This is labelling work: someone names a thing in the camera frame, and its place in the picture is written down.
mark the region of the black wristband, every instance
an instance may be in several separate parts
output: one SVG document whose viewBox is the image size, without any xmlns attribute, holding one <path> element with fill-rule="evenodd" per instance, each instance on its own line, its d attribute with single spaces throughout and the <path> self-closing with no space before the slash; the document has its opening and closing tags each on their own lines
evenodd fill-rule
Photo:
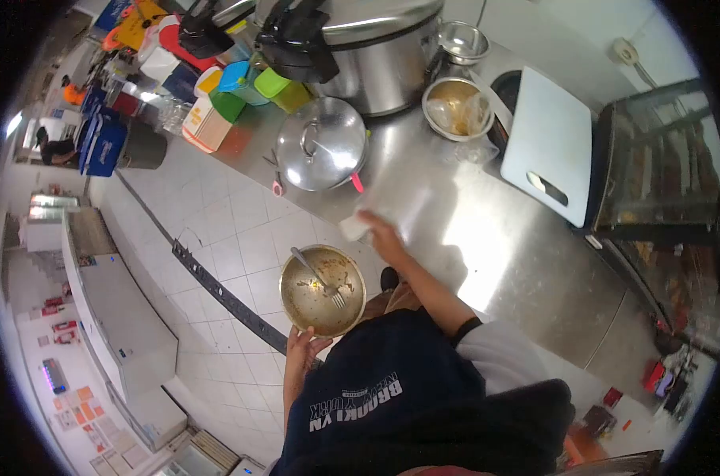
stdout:
<svg viewBox="0 0 720 476">
<path fill-rule="evenodd" d="M 450 339 L 450 343 L 453 344 L 453 347 L 457 347 L 458 344 L 460 344 L 460 341 L 466 337 L 466 334 L 478 328 L 481 324 L 482 321 L 480 321 L 477 316 L 474 316 L 473 318 L 464 322 L 463 325 L 458 328 L 458 332 L 455 333 L 455 336 Z"/>
</svg>

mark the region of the stainless steel counter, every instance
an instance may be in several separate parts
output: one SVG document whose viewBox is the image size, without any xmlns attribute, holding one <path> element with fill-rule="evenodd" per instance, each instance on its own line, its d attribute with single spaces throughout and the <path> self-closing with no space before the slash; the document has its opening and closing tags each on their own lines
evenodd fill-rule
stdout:
<svg viewBox="0 0 720 476">
<path fill-rule="evenodd" d="M 488 84 L 524 63 L 500 45 L 479 65 Z M 214 154 L 270 188 L 268 155 L 285 114 L 248 107 Z M 537 344 L 585 367 L 624 296 L 624 284 L 566 222 L 499 175 L 499 163 L 457 161 L 459 143 L 429 128 L 420 107 L 369 119 L 365 194 L 351 184 L 285 198 L 338 224 L 362 203 L 396 223 L 412 255 L 490 318 L 515 321 Z"/>
</svg>

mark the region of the shoe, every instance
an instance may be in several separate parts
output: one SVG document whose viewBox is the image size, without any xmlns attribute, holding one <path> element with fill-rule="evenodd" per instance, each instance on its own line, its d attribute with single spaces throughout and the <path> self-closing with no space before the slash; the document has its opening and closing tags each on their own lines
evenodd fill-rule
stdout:
<svg viewBox="0 0 720 476">
<path fill-rule="evenodd" d="M 398 284 L 400 284 L 400 275 L 393 267 L 385 267 L 381 272 L 381 291 L 393 290 Z"/>
</svg>

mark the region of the fork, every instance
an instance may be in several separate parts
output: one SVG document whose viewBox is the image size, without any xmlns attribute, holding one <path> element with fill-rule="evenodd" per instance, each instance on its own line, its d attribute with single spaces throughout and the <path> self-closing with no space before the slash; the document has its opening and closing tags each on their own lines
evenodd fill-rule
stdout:
<svg viewBox="0 0 720 476">
<path fill-rule="evenodd" d="M 343 308 L 345 306 L 344 298 L 339 292 L 339 289 L 333 286 L 328 286 L 323 280 L 321 280 L 320 276 L 318 276 L 317 274 L 317 271 L 315 271 L 315 269 L 310 266 L 308 261 L 304 258 L 304 255 L 296 247 L 291 247 L 291 254 L 293 254 L 300 263 L 304 264 L 304 266 L 313 273 L 313 276 L 315 276 L 317 282 L 319 282 L 323 289 L 326 291 L 326 294 L 331 298 L 333 304 L 335 304 L 336 307 L 339 309 Z"/>
</svg>

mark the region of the scissors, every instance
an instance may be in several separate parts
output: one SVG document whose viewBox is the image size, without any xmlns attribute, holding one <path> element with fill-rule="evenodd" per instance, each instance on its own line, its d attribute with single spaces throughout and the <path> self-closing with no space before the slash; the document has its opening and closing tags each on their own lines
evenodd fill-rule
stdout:
<svg viewBox="0 0 720 476">
<path fill-rule="evenodd" d="M 272 194 L 275 196 L 283 196 L 283 194 L 286 193 L 286 187 L 283 185 L 283 180 L 281 180 L 281 171 L 279 171 L 278 168 L 278 161 L 275 158 L 275 151 L 270 149 L 270 153 L 272 154 L 272 159 L 262 156 L 262 158 L 265 159 L 265 162 L 270 164 L 271 167 L 275 168 L 275 180 L 272 181 L 270 190 L 272 190 Z"/>
</svg>

